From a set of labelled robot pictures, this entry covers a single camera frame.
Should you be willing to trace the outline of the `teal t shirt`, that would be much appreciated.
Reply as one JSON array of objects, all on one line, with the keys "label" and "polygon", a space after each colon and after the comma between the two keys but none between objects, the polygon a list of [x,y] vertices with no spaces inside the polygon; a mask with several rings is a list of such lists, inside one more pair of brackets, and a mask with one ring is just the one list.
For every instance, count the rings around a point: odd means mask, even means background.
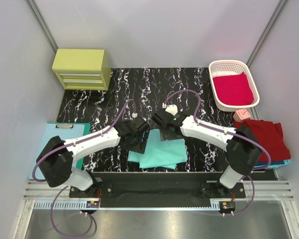
[{"label": "teal t shirt", "polygon": [[179,163],[187,161],[187,152],[184,139],[165,140],[160,139],[159,129],[149,132],[147,145],[143,154],[130,151],[128,162],[139,164],[141,169],[164,167],[176,169]]}]

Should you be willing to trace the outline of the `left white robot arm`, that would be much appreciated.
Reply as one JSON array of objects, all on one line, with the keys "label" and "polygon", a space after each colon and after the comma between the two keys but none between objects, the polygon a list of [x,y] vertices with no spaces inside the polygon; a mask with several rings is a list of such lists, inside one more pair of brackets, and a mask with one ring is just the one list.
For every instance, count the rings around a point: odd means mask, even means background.
[{"label": "left white robot arm", "polygon": [[93,197],[100,188],[100,180],[78,169],[73,163],[97,151],[120,146],[144,153],[150,126],[142,117],[120,120],[100,131],[74,139],[52,137],[39,154],[34,170],[39,169],[50,188],[61,185],[74,187],[86,197]]}]

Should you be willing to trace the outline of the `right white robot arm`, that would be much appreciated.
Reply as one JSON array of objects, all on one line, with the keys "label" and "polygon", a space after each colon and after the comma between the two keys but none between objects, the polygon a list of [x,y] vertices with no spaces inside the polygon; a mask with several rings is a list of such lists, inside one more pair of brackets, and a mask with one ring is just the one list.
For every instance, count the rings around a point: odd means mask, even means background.
[{"label": "right white robot arm", "polygon": [[234,192],[234,186],[242,177],[251,174],[262,154],[259,143],[246,126],[222,127],[185,113],[173,115],[166,109],[158,110],[152,119],[167,137],[196,138],[227,153],[228,166],[216,185],[218,195],[224,198]]}]

